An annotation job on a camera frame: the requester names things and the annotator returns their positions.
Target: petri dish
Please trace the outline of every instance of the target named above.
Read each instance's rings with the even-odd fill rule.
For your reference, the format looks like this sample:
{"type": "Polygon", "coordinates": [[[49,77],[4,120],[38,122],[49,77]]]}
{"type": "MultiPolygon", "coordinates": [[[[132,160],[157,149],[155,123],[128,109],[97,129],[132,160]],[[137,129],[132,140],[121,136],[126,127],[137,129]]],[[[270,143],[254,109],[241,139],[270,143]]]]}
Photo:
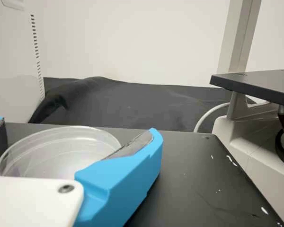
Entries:
{"type": "Polygon", "coordinates": [[[75,172],[120,147],[103,130],[87,126],[48,129],[10,146],[0,157],[0,176],[74,179],[75,172]]]}

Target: white wall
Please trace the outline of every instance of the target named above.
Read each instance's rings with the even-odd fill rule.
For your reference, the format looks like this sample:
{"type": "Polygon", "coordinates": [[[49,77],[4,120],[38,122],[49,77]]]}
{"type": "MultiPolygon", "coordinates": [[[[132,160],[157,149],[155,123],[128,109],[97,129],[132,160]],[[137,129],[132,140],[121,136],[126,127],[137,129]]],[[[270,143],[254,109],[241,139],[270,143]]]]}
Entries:
{"type": "Polygon", "coordinates": [[[246,71],[284,69],[284,0],[262,0],[246,71]]]}
{"type": "Polygon", "coordinates": [[[43,76],[207,86],[229,0],[35,0],[43,76]]]}

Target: white cable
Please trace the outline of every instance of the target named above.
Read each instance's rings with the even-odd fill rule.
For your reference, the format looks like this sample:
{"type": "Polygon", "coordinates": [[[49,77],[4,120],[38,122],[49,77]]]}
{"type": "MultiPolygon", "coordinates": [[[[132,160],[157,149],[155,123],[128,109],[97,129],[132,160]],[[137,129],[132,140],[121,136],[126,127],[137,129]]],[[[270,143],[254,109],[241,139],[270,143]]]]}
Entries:
{"type": "Polygon", "coordinates": [[[202,124],[202,122],[205,120],[206,117],[208,117],[210,114],[212,114],[213,112],[215,112],[216,110],[222,108],[222,107],[226,107],[228,106],[229,103],[223,103],[220,105],[215,106],[214,108],[210,109],[209,111],[207,111],[201,118],[200,120],[197,122],[197,124],[195,125],[195,129],[194,132],[198,132],[200,125],[202,124]]]}

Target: ventilation slot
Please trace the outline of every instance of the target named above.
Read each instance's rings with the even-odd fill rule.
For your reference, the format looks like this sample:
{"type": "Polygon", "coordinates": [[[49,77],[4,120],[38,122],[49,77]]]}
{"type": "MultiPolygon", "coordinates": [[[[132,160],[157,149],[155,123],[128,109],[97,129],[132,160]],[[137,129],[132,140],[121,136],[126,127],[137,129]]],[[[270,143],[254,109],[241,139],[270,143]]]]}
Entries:
{"type": "Polygon", "coordinates": [[[41,100],[44,99],[45,94],[44,94],[44,82],[43,82],[43,77],[41,74],[41,64],[39,61],[39,48],[38,48],[38,38],[37,38],[37,31],[36,31],[36,20],[35,16],[33,14],[30,15],[30,20],[32,23],[32,33],[33,33],[33,43],[34,43],[34,53],[36,57],[36,71],[38,74],[38,82],[39,82],[39,88],[40,88],[40,98],[41,100]]]}

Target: black fabric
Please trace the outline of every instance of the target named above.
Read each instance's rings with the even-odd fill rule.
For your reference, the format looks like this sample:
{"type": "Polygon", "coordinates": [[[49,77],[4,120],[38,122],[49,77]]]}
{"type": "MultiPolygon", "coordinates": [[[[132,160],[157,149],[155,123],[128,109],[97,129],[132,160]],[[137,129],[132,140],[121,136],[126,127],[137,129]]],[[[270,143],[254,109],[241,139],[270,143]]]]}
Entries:
{"type": "MultiPolygon", "coordinates": [[[[221,88],[136,84],[103,77],[44,78],[44,84],[46,98],[30,123],[192,131],[204,113],[231,97],[221,88]]],[[[227,107],[211,114],[199,131],[211,132],[214,120],[226,112],[227,107]]]]}

